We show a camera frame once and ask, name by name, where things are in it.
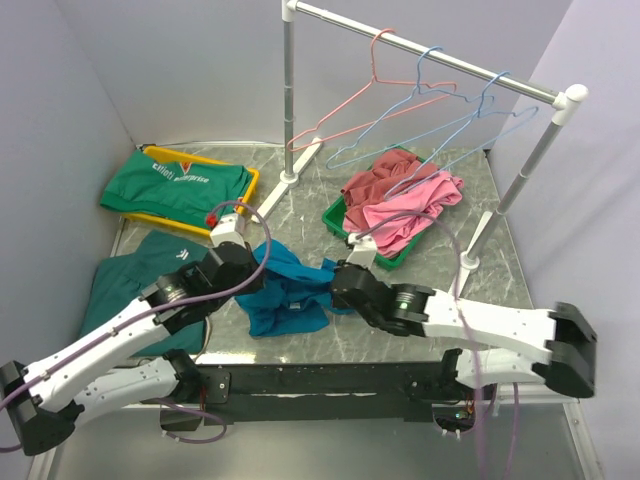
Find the silver white clothes rack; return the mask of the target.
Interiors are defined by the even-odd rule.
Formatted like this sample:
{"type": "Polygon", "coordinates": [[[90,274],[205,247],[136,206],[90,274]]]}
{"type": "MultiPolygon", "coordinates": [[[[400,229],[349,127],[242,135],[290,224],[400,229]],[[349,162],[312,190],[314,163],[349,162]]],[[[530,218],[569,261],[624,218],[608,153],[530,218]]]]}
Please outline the silver white clothes rack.
{"type": "Polygon", "coordinates": [[[278,184],[258,208],[258,213],[263,217],[268,217],[284,196],[297,186],[301,173],[315,158],[324,144],[320,139],[313,140],[310,146],[302,149],[302,154],[299,158],[295,158],[291,150],[294,144],[294,20],[298,13],[369,37],[375,41],[380,41],[391,47],[417,55],[420,59],[427,59],[475,78],[486,80],[490,85],[497,85],[519,93],[547,104],[554,109],[554,115],[550,123],[520,172],[514,178],[507,193],[500,200],[494,211],[483,214],[469,242],[469,246],[461,254],[462,266],[458,270],[459,282],[451,285],[451,291],[454,293],[462,292],[469,276],[479,268],[481,252],[496,230],[500,219],[509,211],[526,185],[528,178],[535,171],[561,129],[569,123],[579,107],[588,98],[588,88],[582,84],[573,84],[563,91],[556,92],[527,81],[517,80],[507,73],[496,73],[481,68],[445,54],[435,47],[422,46],[389,30],[383,31],[308,3],[283,1],[281,3],[281,18],[284,27],[284,167],[280,172],[278,184]]]}

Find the teal blue t shirt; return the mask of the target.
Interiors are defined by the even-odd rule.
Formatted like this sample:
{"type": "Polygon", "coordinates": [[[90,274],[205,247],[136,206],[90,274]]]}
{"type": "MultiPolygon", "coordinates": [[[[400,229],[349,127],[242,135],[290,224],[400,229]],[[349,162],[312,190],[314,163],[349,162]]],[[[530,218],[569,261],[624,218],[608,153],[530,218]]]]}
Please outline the teal blue t shirt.
{"type": "Polygon", "coordinates": [[[273,240],[271,251],[254,249],[257,261],[266,260],[264,287],[235,298],[250,322],[252,337],[275,337],[317,332],[329,325],[328,314],[351,314],[332,305],[329,291],[337,263],[325,258],[318,268],[306,266],[282,243],[273,240]]]}

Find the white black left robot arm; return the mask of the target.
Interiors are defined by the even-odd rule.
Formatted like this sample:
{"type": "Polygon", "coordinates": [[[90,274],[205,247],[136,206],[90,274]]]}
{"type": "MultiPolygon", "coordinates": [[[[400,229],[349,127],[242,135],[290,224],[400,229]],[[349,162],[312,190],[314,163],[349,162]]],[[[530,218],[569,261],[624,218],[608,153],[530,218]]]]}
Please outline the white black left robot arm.
{"type": "Polygon", "coordinates": [[[133,354],[206,319],[236,295],[263,286],[264,261],[248,244],[224,242],[200,261],[160,276],[121,312],[63,350],[29,365],[1,368],[1,408],[27,456],[67,440],[82,424],[131,403],[182,403],[204,389],[199,368],[181,350],[131,370],[133,354]]]}

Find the green printed t shirt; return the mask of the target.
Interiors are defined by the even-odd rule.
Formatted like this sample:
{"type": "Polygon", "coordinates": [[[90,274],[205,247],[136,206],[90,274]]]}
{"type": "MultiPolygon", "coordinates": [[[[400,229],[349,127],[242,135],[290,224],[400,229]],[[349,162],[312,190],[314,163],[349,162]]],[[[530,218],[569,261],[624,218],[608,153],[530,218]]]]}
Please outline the green printed t shirt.
{"type": "Polygon", "coordinates": [[[241,199],[251,180],[240,165],[160,163],[136,150],[107,184],[100,205],[205,228],[214,207],[241,199]]]}

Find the yellow plastic tray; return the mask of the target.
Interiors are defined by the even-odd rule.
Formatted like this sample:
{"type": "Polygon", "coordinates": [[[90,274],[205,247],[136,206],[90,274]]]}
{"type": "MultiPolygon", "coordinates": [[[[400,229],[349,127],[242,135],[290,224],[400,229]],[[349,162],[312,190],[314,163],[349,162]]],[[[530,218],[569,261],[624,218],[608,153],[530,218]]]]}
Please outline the yellow plastic tray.
{"type": "Polygon", "coordinates": [[[124,217],[207,237],[227,213],[245,211],[217,205],[248,203],[260,173],[242,165],[148,146],[136,150],[106,186],[100,205],[124,217]]]}

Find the green plastic tray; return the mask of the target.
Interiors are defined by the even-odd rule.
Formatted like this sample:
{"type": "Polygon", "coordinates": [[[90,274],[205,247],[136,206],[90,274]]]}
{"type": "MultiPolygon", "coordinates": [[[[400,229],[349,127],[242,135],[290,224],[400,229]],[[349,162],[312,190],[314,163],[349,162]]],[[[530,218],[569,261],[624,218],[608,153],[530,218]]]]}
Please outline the green plastic tray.
{"type": "MultiPolygon", "coordinates": [[[[345,212],[346,206],[340,190],[339,198],[334,201],[334,203],[323,213],[322,221],[333,235],[341,239],[347,238],[350,234],[342,228],[345,212]]],[[[393,270],[399,267],[403,263],[411,249],[418,242],[424,231],[416,235],[410,241],[407,247],[393,258],[387,258],[378,253],[376,256],[376,262],[386,270],[393,270]]]]}

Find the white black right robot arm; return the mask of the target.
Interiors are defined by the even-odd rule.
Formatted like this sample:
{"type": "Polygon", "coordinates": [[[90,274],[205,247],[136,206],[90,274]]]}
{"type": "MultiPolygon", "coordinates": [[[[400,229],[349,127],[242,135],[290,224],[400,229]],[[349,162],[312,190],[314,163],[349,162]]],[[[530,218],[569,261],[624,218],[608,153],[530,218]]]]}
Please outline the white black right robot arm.
{"type": "Polygon", "coordinates": [[[360,265],[336,267],[329,292],[337,308],[395,336],[450,338],[473,348],[449,352],[439,390],[457,399],[490,384],[525,383],[577,399],[595,394],[598,337],[573,304],[553,309],[512,308],[414,284],[387,285],[360,265]]]}

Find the pink t shirt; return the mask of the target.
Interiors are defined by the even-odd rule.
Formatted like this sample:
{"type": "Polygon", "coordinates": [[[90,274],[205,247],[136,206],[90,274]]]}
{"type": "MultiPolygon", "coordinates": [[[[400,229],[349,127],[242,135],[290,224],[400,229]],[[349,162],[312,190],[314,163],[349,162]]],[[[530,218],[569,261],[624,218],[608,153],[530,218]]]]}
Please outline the pink t shirt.
{"type": "MultiPolygon", "coordinates": [[[[445,171],[393,199],[363,208],[366,225],[371,228],[401,211],[423,212],[437,218],[445,207],[455,206],[462,200],[464,181],[445,171]]],[[[420,216],[398,217],[371,233],[378,253],[393,258],[410,241],[432,224],[420,216]]]]}

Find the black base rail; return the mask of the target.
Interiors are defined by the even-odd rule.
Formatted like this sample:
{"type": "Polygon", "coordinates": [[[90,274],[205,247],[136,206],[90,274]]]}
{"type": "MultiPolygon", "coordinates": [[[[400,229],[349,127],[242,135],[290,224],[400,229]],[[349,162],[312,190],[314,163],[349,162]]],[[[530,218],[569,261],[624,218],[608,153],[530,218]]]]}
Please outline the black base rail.
{"type": "Polygon", "coordinates": [[[400,418],[432,420],[473,389],[455,379],[453,350],[440,362],[200,365],[170,399],[203,404],[228,423],[400,418]]]}

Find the maroon t shirt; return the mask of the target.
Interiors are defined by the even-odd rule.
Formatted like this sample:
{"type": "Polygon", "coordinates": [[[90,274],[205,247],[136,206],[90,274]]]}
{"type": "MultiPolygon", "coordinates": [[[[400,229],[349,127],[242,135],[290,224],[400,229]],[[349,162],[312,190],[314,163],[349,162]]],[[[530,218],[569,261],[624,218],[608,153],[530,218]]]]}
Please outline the maroon t shirt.
{"type": "Polygon", "coordinates": [[[385,194],[402,180],[408,179],[406,186],[411,186],[437,170],[435,164],[424,163],[405,149],[385,151],[369,170],[357,172],[342,187],[341,194],[346,206],[342,228],[348,233],[368,229],[364,216],[366,206],[383,202],[385,194]]]}

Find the dark green shorts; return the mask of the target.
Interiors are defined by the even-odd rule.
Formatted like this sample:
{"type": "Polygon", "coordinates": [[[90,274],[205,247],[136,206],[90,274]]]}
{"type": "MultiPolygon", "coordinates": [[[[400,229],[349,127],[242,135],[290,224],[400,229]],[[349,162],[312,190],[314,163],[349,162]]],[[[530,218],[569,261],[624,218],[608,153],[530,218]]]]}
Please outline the dark green shorts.
{"type": "Polygon", "coordinates": [[[160,276],[200,261],[206,253],[197,243],[154,230],[133,253],[103,260],[94,276],[79,335],[109,321],[160,276]]]}

